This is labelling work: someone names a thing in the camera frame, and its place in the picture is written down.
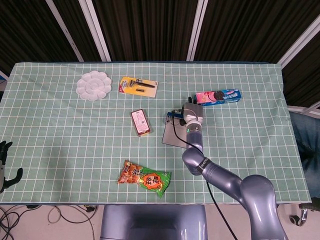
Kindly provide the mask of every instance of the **chips bag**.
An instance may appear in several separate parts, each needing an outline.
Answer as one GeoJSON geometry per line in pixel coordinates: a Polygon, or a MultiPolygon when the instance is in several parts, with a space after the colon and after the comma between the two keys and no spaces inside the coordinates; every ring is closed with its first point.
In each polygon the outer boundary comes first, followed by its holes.
{"type": "Polygon", "coordinates": [[[161,198],[170,179],[171,172],[155,171],[126,160],[118,184],[138,184],[145,189],[156,192],[161,198]]]}

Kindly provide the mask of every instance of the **green grid tablecloth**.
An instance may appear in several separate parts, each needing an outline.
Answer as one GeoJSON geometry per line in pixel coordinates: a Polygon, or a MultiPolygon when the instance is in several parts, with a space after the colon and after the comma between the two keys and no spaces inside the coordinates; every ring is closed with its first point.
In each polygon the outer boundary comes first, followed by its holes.
{"type": "MultiPolygon", "coordinates": [[[[22,180],[2,203],[211,203],[201,176],[189,173],[184,149],[162,144],[166,113],[196,92],[239,88],[238,103],[204,108],[204,153],[245,178],[269,178],[279,203],[310,200],[296,147],[281,67],[277,64],[17,63],[0,115],[2,140],[13,141],[5,175],[22,180]],[[82,100],[81,75],[112,79],[105,99],[82,100]],[[118,92],[123,76],[159,82],[155,98],[118,92]],[[152,132],[137,137],[130,112],[144,109],[152,132]],[[172,172],[163,198],[136,184],[117,184],[124,161],[172,172]]],[[[213,187],[218,203],[235,201],[213,187]]]]}

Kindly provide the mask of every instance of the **black curtain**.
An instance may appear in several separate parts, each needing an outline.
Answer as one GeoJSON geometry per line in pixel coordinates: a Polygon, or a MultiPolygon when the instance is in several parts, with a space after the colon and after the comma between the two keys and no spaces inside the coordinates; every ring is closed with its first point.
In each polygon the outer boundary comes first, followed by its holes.
{"type": "Polygon", "coordinates": [[[64,24],[86,62],[100,62],[101,58],[78,0],[53,0],[64,24]]]}
{"type": "Polygon", "coordinates": [[[44,0],[0,1],[0,70],[18,62],[78,62],[44,0]]]}
{"type": "Polygon", "coordinates": [[[209,0],[194,60],[277,63],[319,14],[319,0],[209,0]]]}
{"type": "Polygon", "coordinates": [[[283,68],[284,96],[290,106],[320,101],[320,32],[283,68]]]}
{"type": "Polygon", "coordinates": [[[94,0],[113,61],[185,61],[198,0],[94,0]]]}

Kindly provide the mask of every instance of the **jeans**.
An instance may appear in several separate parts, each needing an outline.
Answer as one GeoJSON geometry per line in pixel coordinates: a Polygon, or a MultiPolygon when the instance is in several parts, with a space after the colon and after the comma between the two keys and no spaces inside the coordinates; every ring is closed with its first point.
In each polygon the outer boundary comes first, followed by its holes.
{"type": "Polygon", "coordinates": [[[320,198],[320,119],[290,112],[310,196],[320,198]]]}

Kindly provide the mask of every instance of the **chair wheel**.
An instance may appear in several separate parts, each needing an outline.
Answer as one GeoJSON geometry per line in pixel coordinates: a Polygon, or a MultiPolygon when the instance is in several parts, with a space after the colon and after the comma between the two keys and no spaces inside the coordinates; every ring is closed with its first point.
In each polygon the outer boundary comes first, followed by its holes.
{"type": "Polygon", "coordinates": [[[290,216],[290,222],[295,224],[295,225],[297,225],[297,226],[300,226],[298,224],[299,220],[300,220],[300,218],[297,215],[291,215],[290,216]]]}

